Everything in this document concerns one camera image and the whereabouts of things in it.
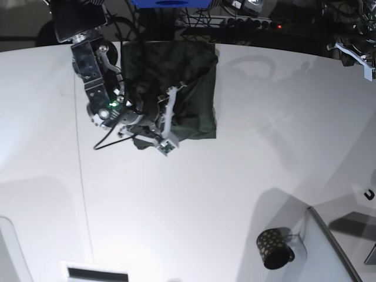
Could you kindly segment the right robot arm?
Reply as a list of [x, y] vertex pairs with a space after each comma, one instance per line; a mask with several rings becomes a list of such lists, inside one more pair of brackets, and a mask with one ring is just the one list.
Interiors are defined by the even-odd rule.
[[144, 74], [126, 78], [118, 63], [122, 50], [101, 31], [108, 23], [124, 23], [139, 39], [134, 23], [112, 16], [103, 1], [47, 1], [47, 5], [58, 42], [72, 44], [72, 66], [83, 81], [91, 122], [107, 130], [108, 136], [118, 128], [121, 141], [140, 140], [163, 155], [178, 148], [178, 137], [172, 132], [173, 108], [186, 84], [180, 81], [145, 93], [137, 90]]

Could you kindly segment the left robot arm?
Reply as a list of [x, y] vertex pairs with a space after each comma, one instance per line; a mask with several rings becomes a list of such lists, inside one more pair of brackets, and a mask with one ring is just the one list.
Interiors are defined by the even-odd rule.
[[343, 66], [361, 65], [364, 78], [375, 80], [375, 1], [322, 1], [335, 20], [327, 27]]

